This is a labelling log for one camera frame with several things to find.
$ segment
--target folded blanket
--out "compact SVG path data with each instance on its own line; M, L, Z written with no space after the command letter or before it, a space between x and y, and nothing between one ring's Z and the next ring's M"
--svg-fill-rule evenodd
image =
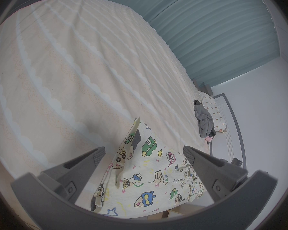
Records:
M205 109L202 103L199 101L194 101L194 112L198 119L198 127L201 138L206 138L207 136L215 136L215 130L213 126L213 118L210 113Z
M135 218L162 212L205 191L186 157L146 123L134 121L91 201L95 213Z

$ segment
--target curtain fold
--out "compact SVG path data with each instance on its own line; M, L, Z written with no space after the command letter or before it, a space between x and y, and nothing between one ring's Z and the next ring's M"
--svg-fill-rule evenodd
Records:
M110 0L131 7L165 40L191 79L215 86L280 55L262 0Z

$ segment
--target pillow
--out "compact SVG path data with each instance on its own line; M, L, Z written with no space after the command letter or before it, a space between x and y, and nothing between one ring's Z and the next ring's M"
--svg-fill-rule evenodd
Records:
M199 101L204 105L204 107L208 110L208 112L212 116L214 130L221 133L225 133L227 125L215 100L208 94L200 92Z

